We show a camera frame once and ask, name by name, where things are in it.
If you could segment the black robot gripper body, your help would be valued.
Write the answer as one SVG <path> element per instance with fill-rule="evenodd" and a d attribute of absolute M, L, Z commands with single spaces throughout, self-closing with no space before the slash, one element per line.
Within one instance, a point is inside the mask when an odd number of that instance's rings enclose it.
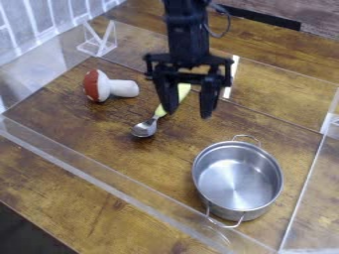
<path fill-rule="evenodd" d="M 168 53 L 146 54 L 146 77 L 154 82 L 171 81 L 203 84 L 211 81 L 221 87 L 233 85 L 230 58 L 210 52 L 209 16 L 170 14 L 164 16 L 168 35 Z"/>

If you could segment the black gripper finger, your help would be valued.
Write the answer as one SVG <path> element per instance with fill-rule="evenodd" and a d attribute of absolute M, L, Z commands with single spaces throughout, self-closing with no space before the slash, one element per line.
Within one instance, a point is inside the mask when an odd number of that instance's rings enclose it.
<path fill-rule="evenodd" d="M 222 80 L 215 75 L 207 75 L 203 79 L 201 90 L 201 116 L 207 119 L 218 107 L 222 90 Z"/>
<path fill-rule="evenodd" d="M 179 107 L 179 80 L 175 68 L 159 64 L 152 72 L 152 81 L 163 108 L 172 114 Z"/>

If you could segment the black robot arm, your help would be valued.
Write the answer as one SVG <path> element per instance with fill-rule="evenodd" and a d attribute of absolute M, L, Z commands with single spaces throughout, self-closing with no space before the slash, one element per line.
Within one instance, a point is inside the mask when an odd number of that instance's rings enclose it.
<path fill-rule="evenodd" d="M 146 77 L 154 82 L 164 110 L 172 114 L 179 106 L 179 84 L 202 86 L 201 116 L 209 118 L 218 107 L 223 87 L 233 86 L 230 58 L 210 52 L 210 37 L 215 34 L 209 27 L 207 8 L 230 15 L 213 0 L 163 0 L 167 24 L 168 49 L 166 54 L 147 54 Z"/>

